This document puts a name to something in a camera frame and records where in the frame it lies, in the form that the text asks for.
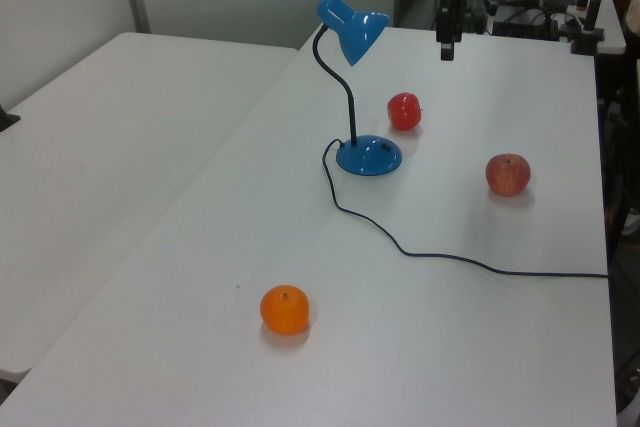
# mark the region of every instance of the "lamp shade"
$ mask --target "lamp shade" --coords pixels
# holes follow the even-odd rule
[[[389,24],[389,16],[377,12],[356,12],[343,0],[321,0],[318,17],[340,38],[342,52],[355,65]]]

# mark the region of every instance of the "lamp base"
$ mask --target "lamp base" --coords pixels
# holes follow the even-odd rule
[[[336,162],[347,172],[356,175],[384,175],[402,163],[400,148],[377,135],[361,135],[357,144],[348,140],[338,149]]]

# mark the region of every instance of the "wire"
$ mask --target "wire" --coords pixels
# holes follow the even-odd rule
[[[331,188],[331,197],[333,198],[333,203],[341,212],[344,212],[345,214],[353,215],[355,217],[359,217],[375,225],[383,234],[385,234],[391,240],[391,242],[395,244],[396,248],[407,257],[440,258],[440,259],[457,260],[459,262],[466,262],[468,264],[476,265],[485,270],[488,270],[489,272],[493,272],[495,274],[501,274],[501,275],[513,275],[513,276],[520,276],[520,277],[571,277],[571,278],[609,279],[609,276],[607,274],[587,274],[587,273],[572,273],[572,272],[517,272],[517,271],[511,271],[511,270],[500,270],[494,267],[490,267],[489,265],[484,264],[478,260],[470,259],[468,257],[462,257],[460,255],[439,254],[439,253],[415,253],[415,252],[409,252],[405,250],[398,243],[396,238],[393,235],[391,235],[391,233],[389,233],[388,230],[382,227],[382,225],[377,223],[371,217],[367,217],[366,215],[356,212],[354,210],[346,209],[338,203],[338,199],[336,197],[336,189],[333,185],[333,179],[331,178],[329,167],[327,166],[327,154],[329,153],[329,149],[331,149],[333,144],[335,144],[336,142],[340,144],[341,148],[345,146],[344,142],[342,142],[340,139],[334,139],[329,143],[329,145],[327,145],[327,148],[324,150],[324,154],[322,154],[322,165],[327,175],[327,180],[329,181],[329,187]]]

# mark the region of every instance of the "apple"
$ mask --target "apple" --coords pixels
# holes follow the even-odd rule
[[[503,197],[522,192],[531,178],[529,162],[518,154],[500,154],[493,157],[485,171],[491,190]]]
[[[418,98],[409,92],[394,95],[387,104],[391,125],[398,130],[413,129],[422,118]]]

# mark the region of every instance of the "orange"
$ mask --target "orange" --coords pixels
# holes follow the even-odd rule
[[[309,299],[293,285],[279,285],[262,297],[260,315],[277,334],[296,334],[309,322]]]

